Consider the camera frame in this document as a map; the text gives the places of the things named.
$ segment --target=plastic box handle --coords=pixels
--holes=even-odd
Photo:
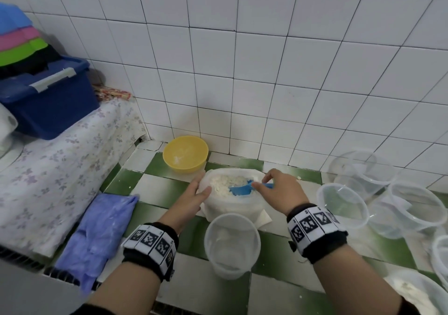
[[[38,80],[35,83],[31,84],[37,92],[42,92],[48,89],[48,86],[62,80],[64,78],[71,78],[76,75],[76,71],[72,67],[68,67],[63,69],[55,74],[52,74],[44,79]]]

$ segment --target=blue cloth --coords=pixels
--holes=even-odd
[[[104,265],[115,256],[132,216],[137,196],[98,195],[70,237],[55,267],[66,270],[89,293]]]

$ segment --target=flour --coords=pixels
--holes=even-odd
[[[403,296],[406,301],[417,307],[421,315],[440,315],[440,312],[429,300],[428,294],[417,289],[413,284],[405,282],[400,278],[394,278],[391,282],[392,288]]]
[[[254,180],[254,178],[246,178],[243,176],[228,176],[219,175],[215,176],[210,180],[210,186],[213,188],[215,193],[220,197],[233,196],[230,192],[229,186],[243,186],[247,184],[247,181]]]

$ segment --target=person's left hand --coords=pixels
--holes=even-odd
[[[207,199],[211,193],[211,186],[204,189],[203,192],[196,194],[199,182],[204,177],[205,171],[198,173],[188,185],[185,192],[177,199],[173,206],[160,217],[158,222],[172,227],[179,235],[185,224],[191,220],[201,209],[201,203]]]

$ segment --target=white tiled wall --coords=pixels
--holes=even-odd
[[[370,149],[448,192],[448,0],[5,1],[152,138],[324,171]]]

